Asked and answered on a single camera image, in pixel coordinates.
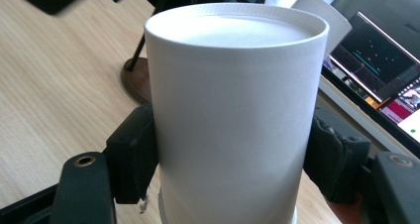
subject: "wooden table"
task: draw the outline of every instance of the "wooden table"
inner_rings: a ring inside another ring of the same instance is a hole
[[[101,152],[138,106],[120,71],[152,10],[146,0],[79,0],[51,17],[0,0],[0,208],[57,183],[69,158]],[[160,223],[158,190],[157,172],[146,213],[117,205],[119,223]],[[299,223],[340,223],[305,174],[297,210]]]

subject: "white cup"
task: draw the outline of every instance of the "white cup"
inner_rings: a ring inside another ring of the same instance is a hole
[[[291,223],[328,24],[220,3],[145,27],[163,223]]]

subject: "brown object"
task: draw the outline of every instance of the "brown object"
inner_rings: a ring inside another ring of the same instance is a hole
[[[149,78],[148,60],[139,57],[133,70],[129,70],[132,58],[124,63],[121,70],[121,81],[130,96],[140,104],[151,103],[151,80]]]

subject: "screen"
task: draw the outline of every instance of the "screen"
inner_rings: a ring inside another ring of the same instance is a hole
[[[325,67],[359,96],[354,99],[404,146],[420,154],[420,60],[362,12]]]

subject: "desk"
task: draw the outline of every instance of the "desk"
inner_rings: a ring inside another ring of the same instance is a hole
[[[120,81],[152,13],[146,0],[81,0],[59,17],[0,0],[0,208],[58,182],[66,160],[103,151],[137,107]],[[150,206],[117,205],[119,223],[160,223]],[[340,223],[303,174],[299,223]]]

